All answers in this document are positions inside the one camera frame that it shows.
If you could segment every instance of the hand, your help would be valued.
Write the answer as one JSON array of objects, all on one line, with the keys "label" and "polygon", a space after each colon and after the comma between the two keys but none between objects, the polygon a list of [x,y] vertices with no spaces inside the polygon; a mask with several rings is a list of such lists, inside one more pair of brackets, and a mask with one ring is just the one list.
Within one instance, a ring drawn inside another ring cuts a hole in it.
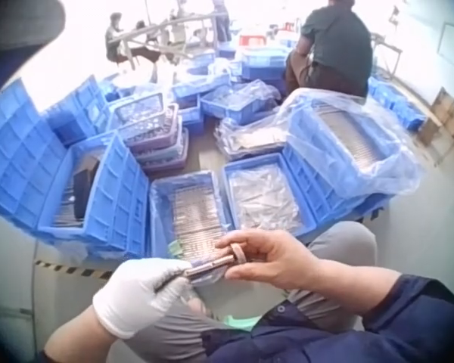
[{"label": "hand", "polygon": [[309,289],[319,271],[320,260],[286,231],[250,229],[233,231],[216,245],[240,244],[249,261],[225,273],[230,280],[259,281],[286,290]]},{"label": "hand", "polygon": [[131,338],[166,314],[189,284],[175,276],[190,267],[176,259],[124,262],[92,298],[98,320],[115,337]]}]

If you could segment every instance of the worker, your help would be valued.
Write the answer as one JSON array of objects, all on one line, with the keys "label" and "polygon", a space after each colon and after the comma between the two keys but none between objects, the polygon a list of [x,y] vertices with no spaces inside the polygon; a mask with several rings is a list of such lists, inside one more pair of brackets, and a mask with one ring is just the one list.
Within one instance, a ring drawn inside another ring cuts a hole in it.
[{"label": "worker", "polygon": [[230,33],[230,16],[227,7],[225,6],[225,0],[212,0],[213,11],[221,13],[216,17],[216,30],[217,40],[219,42],[230,42],[232,40],[232,34]]},{"label": "worker", "polygon": [[373,50],[370,32],[352,12],[354,4],[355,0],[329,0],[328,6],[308,16],[286,63],[288,94],[308,87],[366,97]]},{"label": "worker", "polygon": [[[128,60],[126,50],[123,49],[121,41],[114,41],[121,35],[123,30],[120,28],[120,21],[123,15],[121,13],[112,13],[110,15],[110,25],[106,30],[106,58],[114,63],[122,63]],[[143,57],[154,64],[160,59],[161,52],[153,51],[145,47],[130,48],[133,57]]]},{"label": "worker", "polygon": [[[306,248],[286,231],[233,231],[250,261],[229,280],[289,290],[251,332],[179,301],[188,262],[124,262],[83,313],[58,328],[40,361],[104,362],[123,340],[148,362],[435,362],[454,349],[454,296],[438,281],[374,267],[374,235],[341,222]],[[363,331],[353,330],[362,316]]]}]

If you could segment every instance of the yellow black warning tape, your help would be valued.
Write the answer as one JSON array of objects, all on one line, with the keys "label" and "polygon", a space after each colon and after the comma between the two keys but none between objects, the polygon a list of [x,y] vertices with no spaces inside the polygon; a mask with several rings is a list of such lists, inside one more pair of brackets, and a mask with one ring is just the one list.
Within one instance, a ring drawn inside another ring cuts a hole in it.
[{"label": "yellow black warning tape", "polygon": [[93,268],[70,267],[64,265],[56,265],[50,262],[36,261],[36,266],[46,268],[55,272],[66,275],[82,276],[84,278],[97,278],[99,280],[109,280],[112,271],[94,270]]}]

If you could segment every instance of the white glove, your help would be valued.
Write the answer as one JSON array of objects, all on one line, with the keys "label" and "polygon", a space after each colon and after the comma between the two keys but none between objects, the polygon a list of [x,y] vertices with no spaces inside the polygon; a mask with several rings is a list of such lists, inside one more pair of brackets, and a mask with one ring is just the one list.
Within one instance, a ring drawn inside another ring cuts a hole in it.
[{"label": "white glove", "polygon": [[101,325],[115,337],[129,339],[153,324],[188,286],[188,279],[174,277],[190,267],[189,262],[177,259],[124,262],[92,298]]}]

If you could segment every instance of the green shirt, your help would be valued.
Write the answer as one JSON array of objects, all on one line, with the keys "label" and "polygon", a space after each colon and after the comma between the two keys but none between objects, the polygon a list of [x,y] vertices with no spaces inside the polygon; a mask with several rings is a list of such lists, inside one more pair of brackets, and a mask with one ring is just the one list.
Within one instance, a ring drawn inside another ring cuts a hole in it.
[{"label": "green shirt", "polygon": [[373,61],[370,32],[351,9],[332,5],[314,10],[301,34],[313,42],[315,62],[335,68],[358,85],[366,85]]}]

